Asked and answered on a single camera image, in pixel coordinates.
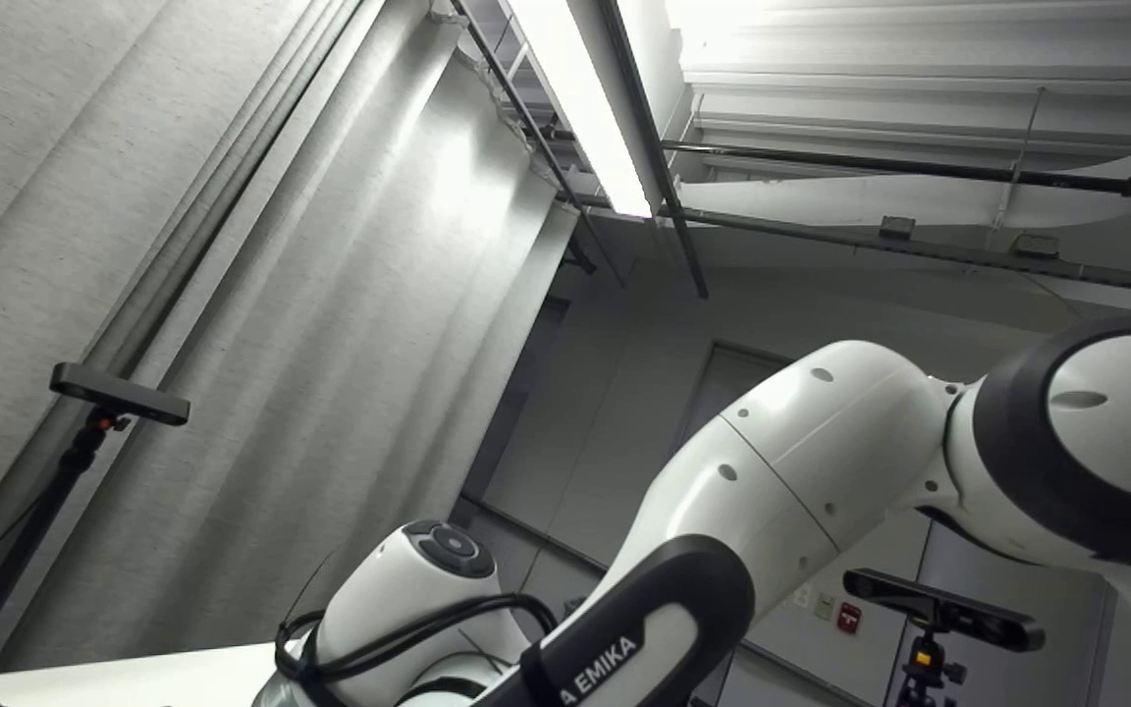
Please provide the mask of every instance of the gray wall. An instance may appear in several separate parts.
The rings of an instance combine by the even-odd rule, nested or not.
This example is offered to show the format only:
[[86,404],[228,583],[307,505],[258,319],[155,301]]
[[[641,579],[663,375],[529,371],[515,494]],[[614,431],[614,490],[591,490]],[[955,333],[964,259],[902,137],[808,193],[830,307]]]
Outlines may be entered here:
[[0,469],[307,0],[0,0]]
[[[659,259],[659,235],[618,242],[622,264],[633,253],[630,286],[614,286],[605,276],[566,286],[570,314],[552,353],[540,358],[529,399],[495,476],[477,490],[501,513],[553,537],[553,545],[540,545],[480,517],[477,528],[503,556],[507,583],[541,594],[552,606],[594,583],[594,569],[618,555],[650,479],[681,443],[685,413],[700,392],[715,341],[802,358],[837,338],[874,338],[938,375],[969,380],[1037,333],[1095,314],[1080,297],[995,270],[769,247],[724,231],[703,242],[715,264],[710,301],[697,301],[685,270]],[[947,579],[955,560],[995,577],[995,566],[955,545],[950,534],[935,534],[927,545],[922,517],[891,517],[749,633],[724,704],[883,704],[902,621],[863,606],[863,633],[837,633],[841,569],[875,566]],[[1080,649],[1084,634],[1056,640],[1032,668],[1049,670],[1049,687],[1087,693],[1100,687],[1095,658],[1108,650],[1111,595],[1080,577],[1037,573],[999,573],[995,579],[1010,583],[999,602],[1031,595],[1032,589],[1037,602],[1019,602],[1019,608],[1044,612],[1053,623],[1087,623],[1087,649]],[[995,670],[980,668],[976,676],[984,692],[964,692],[967,704],[988,693]],[[1116,692],[1131,692],[1126,664],[1111,680],[1118,684]]]

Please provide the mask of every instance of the white robotic arm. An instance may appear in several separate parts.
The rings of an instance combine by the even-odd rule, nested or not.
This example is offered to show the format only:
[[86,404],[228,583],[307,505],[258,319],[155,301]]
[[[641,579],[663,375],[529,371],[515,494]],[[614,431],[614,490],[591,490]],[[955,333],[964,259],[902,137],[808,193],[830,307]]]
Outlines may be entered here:
[[[1131,602],[1131,320],[1053,338],[969,388],[883,344],[827,344],[681,447],[601,583],[541,644],[490,612],[324,699],[685,704],[749,621],[900,505],[999,555],[1103,573]],[[317,658],[495,589],[495,569],[460,577],[400,534],[422,577],[395,577],[376,551],[330,602]]]

